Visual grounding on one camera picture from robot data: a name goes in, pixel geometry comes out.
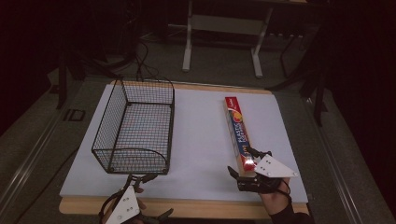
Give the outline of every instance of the hand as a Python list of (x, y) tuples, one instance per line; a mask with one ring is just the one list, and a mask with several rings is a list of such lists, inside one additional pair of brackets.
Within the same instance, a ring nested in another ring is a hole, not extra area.
[(133, 220), (131, 220), (131, 222), (127, 221), (127, 224), (145, 224), (142, 220), (140, 220), (139, 218), (135, 218)]
[[(137, 189), (136, 189), (136, 193), (141, 193), (141, 192), (143, 192), (143, 191), (144, 191), (144, 190), (141, 189), (141, 188), (137, 188)], [(145, 209), (147, 208), (146, 205), (143, 204), (143, 202), (142, 202), (140, 199), (138, 199), (137, 197), (136, 197), (136, 199), (137, 199), (137, 204), (139, 204), (139, 208), (142, 209), (142, 210), (145, 210)]]
[[(289, 193), (289, 182), (290, 178), (284, 178), (283, 181), (279, 185), (279, 190), (282, 190), (285, 193)], [(274, 215), (276, 213), (281, 212), (286, 206), (289, 204), (289, 198), (280, 193), (268, 193), (268, 194), (260, 194), (260, 198), (262, 198), (262, 203), (264, 204), (265, 210), (268, 215)]]

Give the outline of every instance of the cable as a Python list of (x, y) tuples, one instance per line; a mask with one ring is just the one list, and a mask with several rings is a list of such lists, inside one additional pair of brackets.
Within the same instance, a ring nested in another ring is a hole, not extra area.
[(139, 43), (145, 47), (146, 53), (145, 53), (145, 56), (143, 57), (143, 59), (141, 59), (139, 57), (139, 55), (136, 54), (136, 62), (137, 62), (136, 80), (138, 80), (139, 78), (143, 79), (143, 77), (142, 77), (142, 65), (144, 64), (144, 61), (147, 59), (148, 54), (149, 54), (149, 47), (145, 43), (143, 43), (142, 41), (139, 41)]
[(64, 165), (70, 160), (70, 158), (73, 157), (73, 155), (78, 151), (78, 148), (76, 148), (70, 155), (66, 158), (64, 162), (62, 162), (61, 166), (56, 170), (55, 174), (52, 176), (52, 178), (49, 180), (49, 182), (44, 186), (44, 188), (37, 194), (37, 196), (29, 203), (29, 205), (23, 210), (23, 212), (18, 216), (17, 220), (14, 222), (14, 224), (18, 224), (23, 216), (32, 208), (33, 204), (37, 202), (37, 200), (43, 195), (44, 191), (49, 187), (50, 183), (52, 183), (53, 179), (56, 177), (56, 175), (61, 171), (61, 169), (64, 167)]
[(286, 183), (286, 181), (284, 179), (282, 179), (282, 182), (288, 187), (288, 192), (285, 192), (285, 191), (283, 191), (281, 189), (276, 189), (276, 192), (285, 195), (289, 199), (289, 202), (291, 203), (291, 197), (290, 197), (291, 189), (290, 189), (290, 186), (289, 186), (288, 183)]
[[(141, 59), (141, 65), (144, 65), (144, 67), (146, 68), (146, 71), (147, 71), (151, 76), (158, 76), (158, 75), (160, 74), (160, 71), (159, 71), (157, 68), (154, 68), (154, 67), (152, 67), (152, 66), (148, 66), (148, 65), (145, 63), (145, 60), (147, 59), (147, 56), (148, 56), (148, 54), (149, 54), (149, 47), (148, 47), (145, 43), (143, 43), (143, 42), (141, 42), (141, 44), (146, 48), (146, 54), (145, 54), (144, 58)], [(150, 68), (150, 69), (154, 69), (156, 73), (155, 73), (155, 74), (151, 73), (151, 72), (149, 71), (149, 68)]]
[(109, 198), (107, 198), (107, 199), (105, 200), (105, 202), (102, 204), (102, 208), (100, 209), (100, 212), (99, 212), (99, 214), (98, 214), (98, 216), (99, 216), (99, 224), (102, 223), (103, 217), (105, 216), (105, 209), (106, 209), (106, 206), (107, 206), (111, 201), (113, 201), (113, 199), (119, 198), (120, 196), (122, 196), (122, 192), (121, 192), (121, 191), (112, 194)]

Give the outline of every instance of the dark background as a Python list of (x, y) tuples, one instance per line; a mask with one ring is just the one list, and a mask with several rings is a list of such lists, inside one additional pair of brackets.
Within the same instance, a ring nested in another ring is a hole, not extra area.
[[(186, 24), (187, 1), (144, 1), (141, 20), (159, 36)], [(119, 50), (124, 3), (12, 1), (0, 6), (0, 134), (47, 91), (62, 38), (91, 57)], [(304, 58), (325, 55), (332, 91), (373, 177), (396, 216), (395, 1), (340, 1)], [(102, 33), (114, 34), (103, 38)]]

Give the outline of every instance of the box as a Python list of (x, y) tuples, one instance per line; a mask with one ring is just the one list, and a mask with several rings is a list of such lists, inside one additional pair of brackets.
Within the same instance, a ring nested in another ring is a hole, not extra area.
[(224, 103), (239, 174), (244, 176), (254, 175), (254, 168), (257, 162), (250, 153), (246, 151), (246, 147), (250, 147), (250, 142), (238, 99), (234, 96), (225, 97)]

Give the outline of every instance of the white tabletop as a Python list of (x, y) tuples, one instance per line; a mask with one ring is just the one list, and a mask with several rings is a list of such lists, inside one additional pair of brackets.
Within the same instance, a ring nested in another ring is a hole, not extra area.
[[(91, 152), (92, 143), (111, 93), (107, 85), (60, 192), (62, 197), (109, 196), (127, 175), (109, 175)], [(176, 109), (168, 175), (142, 185), (139, 195), (157, 199), (258, 202), (256, 193), (241, 192), (227, 166), (237, 170), (224, 112), (224, 97), (236, 96), (251, 145), (299, 173), (276, 98), (272, 94), (175, 89)], [(295, 203), (307, 203), (302, 179), (290, 181)]]

